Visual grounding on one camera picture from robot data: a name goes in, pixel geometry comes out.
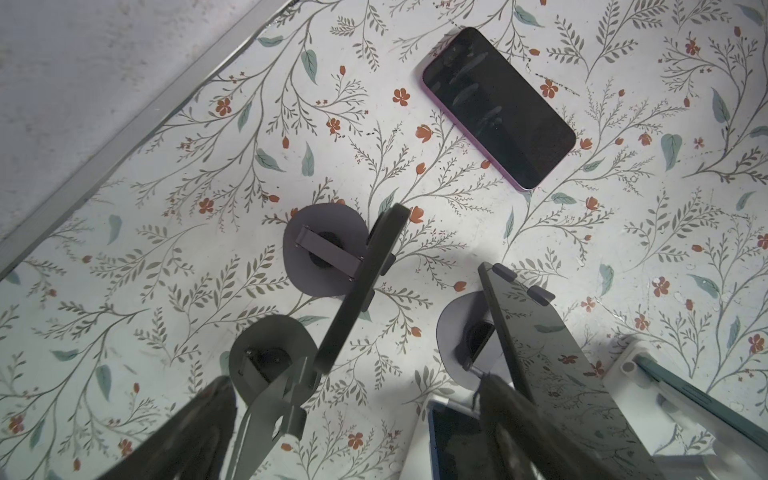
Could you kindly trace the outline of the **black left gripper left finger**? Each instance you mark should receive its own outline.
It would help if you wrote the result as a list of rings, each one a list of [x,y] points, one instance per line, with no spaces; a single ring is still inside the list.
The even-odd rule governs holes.
[[[215,378],[103,479],[218,479],[234,432],[237,394]]]

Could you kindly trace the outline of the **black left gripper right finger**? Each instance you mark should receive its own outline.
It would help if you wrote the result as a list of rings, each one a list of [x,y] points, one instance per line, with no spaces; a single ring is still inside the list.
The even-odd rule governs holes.
[[[500,377],[484,374],[479,421],[495,479],[604,479],[606,468]]]

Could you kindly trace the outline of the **blue edged phone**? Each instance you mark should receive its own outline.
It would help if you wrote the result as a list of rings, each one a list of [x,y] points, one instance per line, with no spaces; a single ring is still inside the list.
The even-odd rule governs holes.
[[[448,400],[428,403],[429,453],[433,479],[495,479],[479,416]]]

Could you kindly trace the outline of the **dark phone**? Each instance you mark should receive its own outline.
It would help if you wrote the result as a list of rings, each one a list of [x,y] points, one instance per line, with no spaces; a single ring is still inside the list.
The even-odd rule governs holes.
[[[502,380],[599,460],[604,479],[662,478],[553,306],[554,294],[526,286],[499,263],[482,263],[478,274],[511,376]]]

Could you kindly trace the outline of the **black phone purple edge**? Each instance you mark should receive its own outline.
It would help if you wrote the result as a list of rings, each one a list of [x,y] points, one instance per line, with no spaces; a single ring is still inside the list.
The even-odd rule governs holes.
[[[421,73],[427,95],[516,189],[537,188],[576,145],[564,118],[477,29]]]

